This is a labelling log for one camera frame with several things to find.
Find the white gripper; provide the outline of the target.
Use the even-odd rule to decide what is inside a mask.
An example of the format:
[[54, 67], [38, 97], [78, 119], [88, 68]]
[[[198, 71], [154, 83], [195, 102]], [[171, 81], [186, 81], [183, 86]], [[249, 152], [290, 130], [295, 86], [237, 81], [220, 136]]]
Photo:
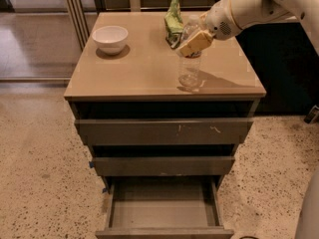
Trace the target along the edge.
[[198, 30], [183, 41], [176, 52], [181, 57], [200, 52], [208, 48], [213, 35], [217, 40], [227, 40], [241, 33], [242, 29], [236, 24], [231, 10], [231, 0], [220, 0], [215, 3], [205, 17], [208, 30]]

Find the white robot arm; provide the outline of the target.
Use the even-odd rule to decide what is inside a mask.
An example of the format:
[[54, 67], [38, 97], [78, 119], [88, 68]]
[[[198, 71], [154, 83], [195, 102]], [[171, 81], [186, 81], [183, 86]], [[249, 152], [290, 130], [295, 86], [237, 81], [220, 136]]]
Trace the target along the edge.
[[220, 0], [199, 17], [196, 30], [177, 48], [187, 57], [208, 48], [214, 39], [227, 40], [253, 25], [294, 16], [319, 55], [319, 0]]

